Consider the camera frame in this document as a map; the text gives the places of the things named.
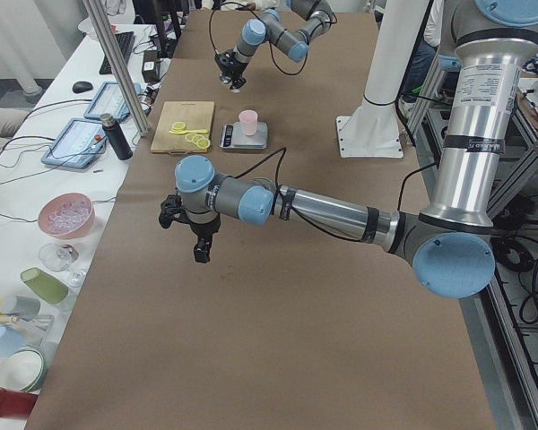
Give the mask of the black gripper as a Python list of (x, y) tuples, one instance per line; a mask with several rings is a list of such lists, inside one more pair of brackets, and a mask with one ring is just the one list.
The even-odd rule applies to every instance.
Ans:
[(198, 240), (194, 246), (194, 258), (198, 263), (208, 263), (213, 235), (221, 227), (221, 216), (216, 212), (205, 213), (205, 220), (195, 220), (197, 214), (187, 209), (178, 193), (170, 194), (161, 203), (159, 223), (163, 228), (170, 228), (173, 222), (188, 225)]
[(235, 52), (226, 50), (217, 53), (214, 60), (220, 70), (222, 84), (230, 85), (233, 82), (234, 89), (241, 89), (246, 84), (246, 78), (243, 73), (247, 69), (247, 63), (240, 62)]

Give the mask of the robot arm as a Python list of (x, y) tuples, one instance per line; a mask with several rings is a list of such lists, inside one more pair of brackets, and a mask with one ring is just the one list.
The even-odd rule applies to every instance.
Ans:
[(327, 1), (289, 1), (287, 6), (305, 20), (303, 27), (286, 29), (279, 12), (268, 9), (244, 24), (234, 47), (214, 51), (220, 81), (229, 90), (239, 91), (246, 84), (244, 72), (264, 43), (295, 63), (305, 63), (313, 40), (327, 33), (338, 22)]
[(451, 298), (486, 288), (495, 271), (487, 213), (522, 65), (538, 51), (538, 1), (448, 1), (442, 52), (460, 64), (430, 204), (418, 214), (384, 212), (276, 181), (245, 181), (203, 156), (176, 165), (176, 190), (159, 222), (187, 224), (194, 257), (208, 262), (222, 216), (261, 225), (296, 215), (341, 239), (381, 246), (406, 260), (428, 290)]

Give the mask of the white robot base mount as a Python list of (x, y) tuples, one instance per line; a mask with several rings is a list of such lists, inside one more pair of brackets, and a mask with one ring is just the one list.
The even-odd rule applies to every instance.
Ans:
[(362, 102), (350, 116), (337, 118), (341, 157), (400, 159), (403, 156), (395, 103), (430, 8), (429, 0), (386, 2)]

